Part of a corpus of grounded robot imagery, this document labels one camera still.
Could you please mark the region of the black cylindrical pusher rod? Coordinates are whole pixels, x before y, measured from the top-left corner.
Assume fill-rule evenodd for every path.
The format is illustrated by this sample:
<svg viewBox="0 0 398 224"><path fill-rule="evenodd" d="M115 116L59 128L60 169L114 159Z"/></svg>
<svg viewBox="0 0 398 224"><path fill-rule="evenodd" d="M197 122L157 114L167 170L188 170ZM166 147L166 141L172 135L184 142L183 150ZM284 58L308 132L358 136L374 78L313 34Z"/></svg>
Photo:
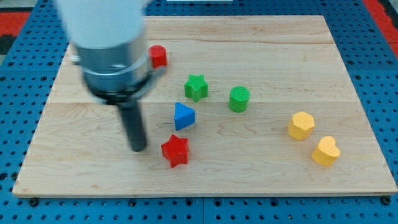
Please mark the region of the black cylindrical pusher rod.
<svg viewBox="0 0 398 224"><path fill-rule="evenodd" d="M147 146L147 136L137 101L117 105L129 145L134 152L141 152Z"/></svg>

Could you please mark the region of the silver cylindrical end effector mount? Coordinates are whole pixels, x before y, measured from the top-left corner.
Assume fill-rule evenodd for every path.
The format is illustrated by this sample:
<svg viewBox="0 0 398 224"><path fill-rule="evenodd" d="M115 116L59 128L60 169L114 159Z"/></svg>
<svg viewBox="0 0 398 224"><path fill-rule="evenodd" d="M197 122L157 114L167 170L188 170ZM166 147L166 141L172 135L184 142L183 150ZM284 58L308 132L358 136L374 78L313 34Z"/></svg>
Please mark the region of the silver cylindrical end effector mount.
<svg viewBox="0 0 398 224"><path fill-rule="evenodd" d="M144 35L115 46L75 44L75 49L89 91L110 105L137 101L165 72L164 65L153 67Z"/></svg>

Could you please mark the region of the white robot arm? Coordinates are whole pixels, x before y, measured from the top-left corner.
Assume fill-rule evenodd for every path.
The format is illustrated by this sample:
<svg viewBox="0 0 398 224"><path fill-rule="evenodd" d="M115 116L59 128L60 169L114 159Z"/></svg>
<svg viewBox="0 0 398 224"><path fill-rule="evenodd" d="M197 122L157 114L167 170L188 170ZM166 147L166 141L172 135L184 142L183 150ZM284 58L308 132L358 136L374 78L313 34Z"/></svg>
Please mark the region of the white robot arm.
<svg viewBox="0 0 398 224"><path fill-rule="evenodd" d="M118 107L133 151L147 136L138 101L165 72L150 61L144 8L147 1L56 1L67 36L75 46L91 94Z"/></svg>

